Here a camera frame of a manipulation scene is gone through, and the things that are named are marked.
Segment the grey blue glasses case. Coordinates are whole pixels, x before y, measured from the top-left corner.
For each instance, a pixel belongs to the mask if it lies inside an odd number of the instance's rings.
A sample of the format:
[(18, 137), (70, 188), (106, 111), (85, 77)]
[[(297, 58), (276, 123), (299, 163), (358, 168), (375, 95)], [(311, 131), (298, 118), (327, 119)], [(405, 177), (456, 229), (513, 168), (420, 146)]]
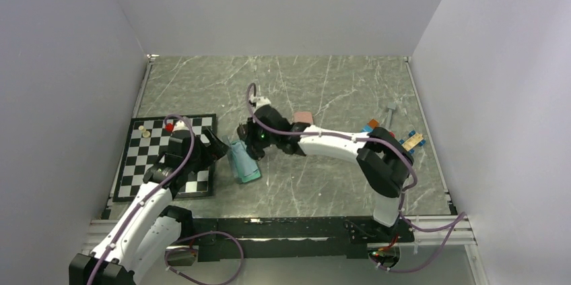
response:
[(249, 183), (261, 178), (261, 171), (257, 161), (248, 155), (243, 141), (231, 141), (229, 147), (228, 161), (230, 170), (238, 184)]

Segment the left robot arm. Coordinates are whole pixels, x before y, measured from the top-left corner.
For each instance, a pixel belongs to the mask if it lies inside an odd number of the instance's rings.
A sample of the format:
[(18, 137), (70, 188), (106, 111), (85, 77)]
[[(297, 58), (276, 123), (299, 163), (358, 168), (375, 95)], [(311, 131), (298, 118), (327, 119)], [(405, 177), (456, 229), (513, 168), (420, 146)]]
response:
[(189, 242), (194, 233), (192, 213), (171, 202), (189, 178), (208, 170), (228, 150), (207, 127), (200, 136), (186, 126), (175, 127), (121, 219), (88, 254), (72, 259), (69, 283), (138, 284), (169, 245)]

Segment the pink glasses case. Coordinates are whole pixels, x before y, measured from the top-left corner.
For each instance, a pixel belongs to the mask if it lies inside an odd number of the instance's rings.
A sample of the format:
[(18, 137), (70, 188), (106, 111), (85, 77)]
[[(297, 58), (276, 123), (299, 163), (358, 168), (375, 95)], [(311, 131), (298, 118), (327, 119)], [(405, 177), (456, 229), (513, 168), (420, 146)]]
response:
[(306, 123), (309, 125), (314, 124), (312, 113), (308, 112), (308, 111), (295, 112), (293, 114), (293, 122), (295, 122), (295, 123)]

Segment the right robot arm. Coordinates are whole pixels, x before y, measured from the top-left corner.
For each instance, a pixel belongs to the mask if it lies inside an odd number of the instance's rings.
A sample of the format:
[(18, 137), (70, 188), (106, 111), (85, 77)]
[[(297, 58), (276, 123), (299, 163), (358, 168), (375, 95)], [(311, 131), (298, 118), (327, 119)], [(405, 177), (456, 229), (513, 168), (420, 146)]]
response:
[(309, 123), (291, 123), (265, 105), (253, 112), (237, 133), (254, 160), (262, 159), (266, 148), (276, 146), (289, 155), (324, 156), (356, 164), (375, 192), (373, 236), (385, 242), (396, 235), (401, 197), (411, 175), (413, 157), (385, 128), (346, 133)]

